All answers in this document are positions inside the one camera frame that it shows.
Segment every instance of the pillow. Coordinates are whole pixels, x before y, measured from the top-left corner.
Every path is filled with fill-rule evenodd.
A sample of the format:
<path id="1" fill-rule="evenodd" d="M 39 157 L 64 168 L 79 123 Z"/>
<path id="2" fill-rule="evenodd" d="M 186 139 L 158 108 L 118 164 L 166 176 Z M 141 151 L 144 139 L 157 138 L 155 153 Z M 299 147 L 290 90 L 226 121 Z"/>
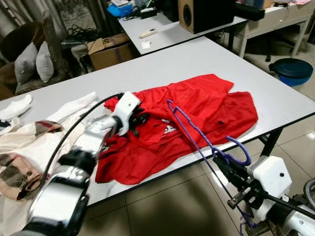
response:
<path id="1" fill-rule="evenodd" d="M 54 65 L 46 41 L 42 43 L 36 57 L 36 69 L 40 79 L 47 83 L 54 75 Z"/>
<path id="2" fill-rule="evenodd" d="M 37 49 L 34 43 L 30 43 L 18 58 L 16 58 L 14 72 L 19 85 L 25 84 L 31 79 L 35 71 L 36 55 Z"/>

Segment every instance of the red cloth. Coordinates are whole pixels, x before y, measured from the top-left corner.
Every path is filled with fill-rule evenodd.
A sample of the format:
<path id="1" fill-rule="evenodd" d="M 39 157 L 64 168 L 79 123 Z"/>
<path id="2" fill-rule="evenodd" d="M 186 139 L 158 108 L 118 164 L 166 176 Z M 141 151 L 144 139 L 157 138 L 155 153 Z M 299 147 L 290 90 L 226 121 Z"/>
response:
<path id="1" fill-rule="evenodd" d="M 96 182 L 113 179 L 123 184 L 137 184 L 172 164 L 177 158 L 195 151 L 167 106 L 179 106 L 213 144 L 227 142 L 227 135 L 237 138 L 258 120 L 252 97 L 248 92 L 228 93 L 233 83 L 216 75 L 202 75 L 168 86 L 134 93 L 150 117 L 137 127 L 139 138 L 130 131 L 107 142 L 109 149 L 99 156 Z M 105 103 L 112 111 L 118 102 Z M 199 147 L 206 142 L 177 113 Z"/>

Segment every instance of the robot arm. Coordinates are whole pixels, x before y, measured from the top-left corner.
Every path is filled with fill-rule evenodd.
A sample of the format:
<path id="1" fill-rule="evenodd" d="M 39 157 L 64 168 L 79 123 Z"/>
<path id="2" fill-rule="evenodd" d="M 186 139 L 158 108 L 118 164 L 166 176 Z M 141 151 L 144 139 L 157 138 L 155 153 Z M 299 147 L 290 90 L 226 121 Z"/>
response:
<path id="1" fill-rule="evenodd" d="M 73 149 L 58 160 L 60 166 L 35 198 L 29 223 L 12 236 L 75 236 L 79 233 L 96 157 L 113 135 L 124 135 L 128 130 L 137 134 L 133 128 L 145 118 L 136 117 L 139 105 L 140 100 L 126 92 L 110 116 L 89 121 L 84 134 Z M 232 209 L 245 201 L 257 210 L 256 215 L 261 220 L 267 218 L 281 225 L 283 235 L 295 230 L 301 236 L 315 236 L 315 211 L 286 196 L 292 181 L 281 158 L 261 157 L 248 169 L 233 160 L 227 163 L 220 155 L 214 157 L 214 162 L 239 191 L 227 202 Z M 248 234 L 260 235 L 255 229 L 249 229 Z"/>
<path id="2" fill-rule="evenodd" d="M 89 201 L 87 189 L 103 144 L 115 134 L 124 135 L 137 122 L 140 100 L 126 92 L 110 116 L 88 122 L 72 150 L 63 155 L 48 183 L 36 196 L 29 223 L 12 236 L 75 236 L 79 233 Z"/>

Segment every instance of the black speaker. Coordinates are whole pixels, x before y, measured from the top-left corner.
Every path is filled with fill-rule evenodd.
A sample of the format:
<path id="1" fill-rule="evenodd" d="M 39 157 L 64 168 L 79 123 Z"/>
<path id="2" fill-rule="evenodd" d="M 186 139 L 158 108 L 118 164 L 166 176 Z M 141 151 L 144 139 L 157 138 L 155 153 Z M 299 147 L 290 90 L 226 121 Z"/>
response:
<path id="1" fill-rule="evenodd" d="M 162 0 L 162 10 L 164 16 L 170 21 L 176 22 L 178 18 L 178 0 Z"/>
<path id="2" fill-rule="evenodd" d="M 178 0 L 180 25 L 199 33 L 233 22 L 235 0 Z"/>
<path id="3" fill-rule="evenodd" d="M 259 21 L 265 17 L 265 10 L 245 4 L 235 3 L 235 15 L 251 21 Z"/>

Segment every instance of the desk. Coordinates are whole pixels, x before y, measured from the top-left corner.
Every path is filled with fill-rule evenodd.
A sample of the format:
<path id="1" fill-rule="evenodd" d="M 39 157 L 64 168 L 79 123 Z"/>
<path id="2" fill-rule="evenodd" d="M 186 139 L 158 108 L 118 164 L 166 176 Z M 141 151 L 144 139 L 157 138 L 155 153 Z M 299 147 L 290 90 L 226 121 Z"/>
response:
<path id="1" fill-rule="evenodd" d="M 130 60 L 103 70 L 32 91 L 31 109 L 22 117 L 25 123 L 41 120 L 59 109 L 65 102 L 96 91 L 99 98 L 118 92 L 164 86 L 197 75 L 214 73 L 235 85 L 230 92 L 249 91 L 252 94 L 259 120 L 239 141 L 246 143 L 271 133 L 267 147 L 273 148 L 282 128 L 315 114 L 315 102 L 291 87 L 241 59 L 206 37 L 167 48 L 165 50 Z M 20 95 L 0 102 L 0 110 Z M 222 150 L 234 148 L 234 144 L 220 145 Z M 206 156 L 209 148 L 202 149 Z M 201 161 L 198 153 L 177 159 L 166 169 L 145 179 L 138 185 L 123 185 L 116 181 L 89 187 L 89 205 L 109 197 L 130 191 L 141 184 L 178 171 Z"/>
<path id="2" fill-rule="evenodd" d="M 145 55 L 225 28 L 231 28 L 231 36 L 229 37 L 228 48 L 229 50 L 232 50 L 235 27 L 239 24 L 245 24 L 247 21 L 248 20 L 240 17 L 234 17 L 234 21 L 230 24 L 206 30 L 197 34 L 190 33 L 189 31 L 181 27 L 179 25 L 179 22 L 171 22 L 162 13 L 143 20 L 140 18 L 128 21 L 120 19 L 119 23 L 125 30 L 126 34 L 129 36 L 139 53 L 141 55 Z M 157 33 L 146 38 L 139 38 L 140 33 L 146 32 L 150 29 L 156 29 Z M 151 42 L 151 47 L 143 49 L 141 43 L 146 42 L 147 40 Z"/>
<path id="3" fill-rule="evenodd" d="M 305 5 L 289 5 L 286 7 L 269 7 L 265 17 L 259 21 L 248 21 L 243 27 L 238 27 L 236 37 L 241 39 L 239 56 L 244 57 L 247 40 L 287 26 L 301 24 L 300 34 L 295 42 L 291 57 L 295 57 L 301 45 L 305 30 L 315 8 L 315 0 Z"/>

